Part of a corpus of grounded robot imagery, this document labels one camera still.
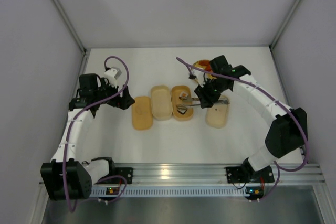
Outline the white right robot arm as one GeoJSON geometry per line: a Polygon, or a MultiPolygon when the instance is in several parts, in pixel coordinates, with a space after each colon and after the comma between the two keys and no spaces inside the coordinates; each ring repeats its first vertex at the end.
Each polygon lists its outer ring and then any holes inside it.
{"type": "Polygon", "coordinates": [[[267,123],[268,133],[257,152],[246,158],[242,167],[258,172],[308,142],[307,114],[293,109],[267,92],[245,66],[233,67],[224,55],[200,60],[187,66],[189,78],[196,81],[194,90],[201,108],[211,108],[224,91],[244,99],[267,123]]]}

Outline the metal serving tongs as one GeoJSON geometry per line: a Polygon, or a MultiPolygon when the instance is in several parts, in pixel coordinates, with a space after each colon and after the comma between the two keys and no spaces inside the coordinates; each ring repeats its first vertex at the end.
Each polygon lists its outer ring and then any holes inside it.
{"type": "MultiPolygon", "coordinates": [[[[199,98],[187,97],[184,100],[181,100],[179,98],[179,100],[182,102],[181,104],[187,106],[188,109],[193,108],[193,107],[200,107],[199,98]]],[[[218,101],[214,102],[214,105],[229,105],[229,104],[230,104],[230,102],[227,98],[224,98],[222,100],[219,99],[218,101]]]]}

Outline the cucumber sushi roll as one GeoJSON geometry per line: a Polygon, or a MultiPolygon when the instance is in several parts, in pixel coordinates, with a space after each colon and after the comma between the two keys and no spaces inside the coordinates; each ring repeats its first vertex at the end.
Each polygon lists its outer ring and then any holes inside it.
{"type": "Polygon", "coordinates": [[[176,108],[177,108],[178,113],[181,115],[184,115],[188,110],[188,107],[183,104],[178,104],[176,108]]]}

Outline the salmon sushi roll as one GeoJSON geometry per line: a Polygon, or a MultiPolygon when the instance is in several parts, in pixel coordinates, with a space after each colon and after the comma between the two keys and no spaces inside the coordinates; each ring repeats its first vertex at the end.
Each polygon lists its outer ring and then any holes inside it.
{"type": "Polygon", "coordinates": [[[184,99],[186,99],[188,96],[189,96],[189,94],[188,94],[187,92],[182,91],[182,92],[180,93],[180,95],[179,95],[179,98],[180,98],[181,100],[184,100],[184,99]]]}

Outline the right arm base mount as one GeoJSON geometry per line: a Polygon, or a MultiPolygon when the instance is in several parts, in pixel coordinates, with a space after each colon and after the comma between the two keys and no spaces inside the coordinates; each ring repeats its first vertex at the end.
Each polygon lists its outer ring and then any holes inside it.
{"type": "Polygon", "coordinates": [[[227,181],[229,184],[261,184],[274,183],[274,175],[270,165],[265,168],[255,171],[248,159],[245,159],[242,164],[236,166],[225,167],[227,181]]]}

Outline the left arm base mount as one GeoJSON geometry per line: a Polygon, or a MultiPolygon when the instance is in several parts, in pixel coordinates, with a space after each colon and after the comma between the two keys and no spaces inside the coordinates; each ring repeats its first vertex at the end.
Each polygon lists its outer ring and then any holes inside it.
{"type": "Polygon", "coordinates": [[[132,184],[133,167],[116,166],[111,157],[98,157],[92,159],[91,162],[94,165],[99,165],[99,168],[103,168],[103,171],[108,168],[108,173],[99,176],[96,184],[132,184]]]}

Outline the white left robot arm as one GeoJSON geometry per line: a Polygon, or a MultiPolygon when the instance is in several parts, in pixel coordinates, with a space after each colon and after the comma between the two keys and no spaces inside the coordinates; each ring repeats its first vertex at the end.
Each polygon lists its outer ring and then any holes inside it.
{"type": "Polygon", "coordinates": [[[121,110],[135,103],[128,86],[119,88],[121,70],[112,67],[103,77],[95,73],[82,74],[76,96],[69,103],[67,124],[57,151],[40,173],[51,200],[87,199],[92,185],[104,178],[116,182],[117,168],[111,157],[98,157],[87,162],[80,154],[89,127],[101,105],[121,110]]]}

